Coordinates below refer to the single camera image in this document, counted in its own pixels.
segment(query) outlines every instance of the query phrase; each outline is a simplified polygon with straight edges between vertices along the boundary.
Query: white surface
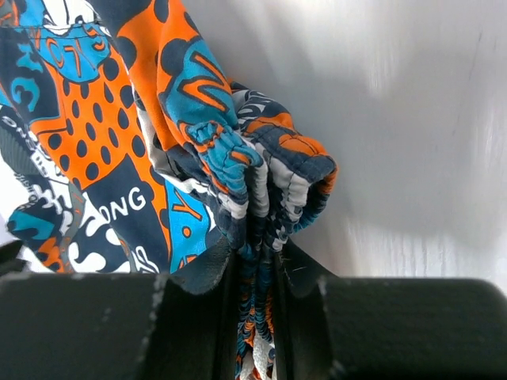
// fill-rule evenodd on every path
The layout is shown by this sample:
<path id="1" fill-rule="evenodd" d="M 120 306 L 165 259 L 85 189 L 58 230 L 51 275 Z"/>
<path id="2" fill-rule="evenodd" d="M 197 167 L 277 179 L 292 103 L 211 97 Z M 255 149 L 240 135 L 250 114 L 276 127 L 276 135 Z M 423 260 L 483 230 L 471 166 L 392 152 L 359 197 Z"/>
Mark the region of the white surface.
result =
<path id="1" fill-rule="evenodd" d="M 306 251 L 342 275 L 507 291 L 507 2 L 184 2 L 227 75 L 341 166 Z"/>

